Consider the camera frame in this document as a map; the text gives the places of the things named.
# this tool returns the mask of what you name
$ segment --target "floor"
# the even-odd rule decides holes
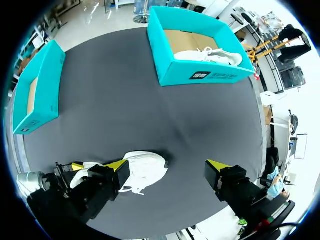
[[[62,23],[66,24],[59,30],[55,40],[66,52],[104,34],[147,26],[135,23],[135,16],[133,5],[120,6],[118,10],[113,7],[106,13],[102,5],[95,9],[93,5],[82,3],[60,17]]]

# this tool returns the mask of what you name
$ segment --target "metal stand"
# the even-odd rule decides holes
[[[147,9],[148,9],[149,0],[145,0],[144,7],[143,7],[143,15],[135,16],[133,21],[137,24],[147,24],[148,23],[148,16],[147,16]]]

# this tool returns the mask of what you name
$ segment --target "desk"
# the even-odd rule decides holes
[[[131,151],[169,163],[144,196],[122,192],[87,223],[119,239],[175,233],[225,208],[204,178],[207,159],[240,165],[252,181],[261,171],[263,134],[250,79],[161,87],[145,27],[67,51],[59,111],[24,136],[31,171],[52,172],[57,161],[110,163]]]

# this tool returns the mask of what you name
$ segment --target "logo on box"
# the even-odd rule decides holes
[[[210,71],[197,71],[195,74],[190,77],[190,80],[201,80],[207,77],[211,72]]]

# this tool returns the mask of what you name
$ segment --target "person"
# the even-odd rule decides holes
[[[278,195],[282,195],[285,198],[289,198],[289,191],[285,190],[285,184],[280,174],[279,167],[276,166],[275,160],[272,156],[267,155],[266,165],[264,173],[267,175],[266,179],[271,180],[272,183],[267,182],[269,187],[268,195],[272,198],[276,198]]]

